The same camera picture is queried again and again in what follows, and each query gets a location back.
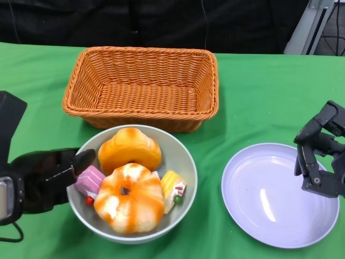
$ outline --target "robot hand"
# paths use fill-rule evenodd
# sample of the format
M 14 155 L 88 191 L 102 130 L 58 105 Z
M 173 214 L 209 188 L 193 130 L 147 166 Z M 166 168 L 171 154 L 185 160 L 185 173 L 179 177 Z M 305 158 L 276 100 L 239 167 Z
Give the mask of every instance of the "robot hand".
M 321 132 L 326 129 L 332 135 Z M 302 189 L 326 197 L 345 197 L 345 145 L 334 140 L 345 137 L 345 109 L 328 101 L 298 133 L 295 175 L 303 175 Z M 334 173 L 319 170 L 315 155 L 333 156 Z
M 74 184 L 96 157 L 93 149 L 37 151 L 8 163 L 12 136 L 26 103 L 0 91 L 0 226 L 14 223 L 23 213 L 42 213 L 68 201 L 66 187 Z

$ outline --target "red candy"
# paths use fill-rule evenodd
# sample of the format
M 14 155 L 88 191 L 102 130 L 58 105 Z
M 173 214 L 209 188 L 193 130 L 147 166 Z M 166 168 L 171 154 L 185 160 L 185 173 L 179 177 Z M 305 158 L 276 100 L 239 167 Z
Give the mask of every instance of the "red candy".
M 94 203 L 94 201 L 95 201 L 95 200 L 94 200 L 91 196 L 88 196 L 88 197 L 85 198 L 85 203 L 86 203 L 87 205 L 89 205 L 89 206 L 92 206 L 93 203 Z

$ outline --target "yellow cake slice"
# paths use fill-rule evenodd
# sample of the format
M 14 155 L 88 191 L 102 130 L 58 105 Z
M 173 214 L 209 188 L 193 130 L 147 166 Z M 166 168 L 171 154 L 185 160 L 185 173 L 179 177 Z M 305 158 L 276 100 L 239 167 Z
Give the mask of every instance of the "yellow cake slice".
M 182 196 L 187 186 L 187 182 L 172 170 L 168 170 L 161 180 L 163 189 L 164 213 L 167 214 L 174 206 L 174 196 Z

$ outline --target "metal frame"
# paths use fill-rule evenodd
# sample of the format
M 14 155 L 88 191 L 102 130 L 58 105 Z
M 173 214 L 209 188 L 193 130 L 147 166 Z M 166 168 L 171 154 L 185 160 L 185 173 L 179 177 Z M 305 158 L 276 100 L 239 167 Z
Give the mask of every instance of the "metal frame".
M 334 0 L 310 0 L 284 54 L 313 55 Z

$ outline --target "plate rim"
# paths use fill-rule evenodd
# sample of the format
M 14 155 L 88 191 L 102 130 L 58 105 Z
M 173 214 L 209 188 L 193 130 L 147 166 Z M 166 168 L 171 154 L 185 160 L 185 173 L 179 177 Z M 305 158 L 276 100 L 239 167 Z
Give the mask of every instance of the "plate rim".
M 243 149 L 241 149 L 240 151 L 238 151 L 235 155 L 233 155 L 231 157 L 231 159 L 227 162 L 224 170 L 223 170 L 223 175 L 222 175 L 222 181 L 221 181 L 221 190 L 222 190 L 222 198 L 223 198 L 223 203 L 225 204 L 226 206 L 226 209 L 227 209 L 227 212 L 230 214 L 231 218 L 234 220 L 234 222 L 244 231 L 246 232 L 248 235 L 250 235 L 252 238 L 254 238 L 255 240 L 258 240 L 259 242 L 261 243 L 264 243 L 264 244 L 267 244 L 269 246 L 272 246 L 272 247 L 278 247 L 278 248 L 285 248 L 285 249 L 296 249 L 296 248 L 303 248 L 303 247 L 308 247 L 308 246 L 311 246 L 315 243 L 318 243 L 319 241 L 321 241 L 323 238 L 325 238 L 331 231 L 332 229 L 334 228 L 337 220 L 338 220 L 338 217 L 339 217 L 339 211 L 340 211 L 340 199 L 339 197 L 337 197 L 337 211 L 336 211 L 336 216 L 335 216 L 335 219 L 331 225 L 331 227 L 321 236 L 319 237 L 318 239 L 316 239 L 315 241 L 312 241 L 310 243 L 306 243 L 306 244 L 302 244 L 302 245 L 297 245 L 297 246 L 276 246 L 276 245 L 273 245 L 271 243 L 268 243 L 268 242 L 265 242 L 263 240 L 261 240 L 261 238 L 256 238 L 254 237 L 253 235 L 251 235 L 250 233 L 248 233 L 244 228 L 243 226 L 241 226 L 241 224 L 238 223 L 238 221 L 235 219 L 235 217 L 231 214 L 230 212 L 230 209 L 228 207 L 228 205 L 226 204 L 225 202 L 225 190 L 224 190 L 224 179 L 225 179 L 225 174 L 226 174 L 226 170 L 227 168 L 229 167 L 230 163 L 232 162 L 233 159 L 235 159 L 235 157 L 237 157 L 240 153 L 242 153 L 243 151 L 247 150 L 247 149 L 250 149 L 250 148 L 253 148 L 253 147 L 256 147 L 256 146 L 266 146 L 266 145 L 274 145 L 274 146 L 282 146 L 282 147 L 286 147 L 286 148 L 292 148 L 294 150 L 297 150 L 297 148 L 295 147 L 292 147 L 292 146 L 289 146 L 289 145 L 285 145 L 285 144 L 280 144 L 280 143 L 273 143 L 273 142 L 265 142 L 265 143 L 259 143 L 259 144 L 254 144 L 254 145 L 251 145 L 251 146 L 247 146 Z M 326 168 L 320 163 L 318 162 L 318 164 L 324 169 L 326 170 Z

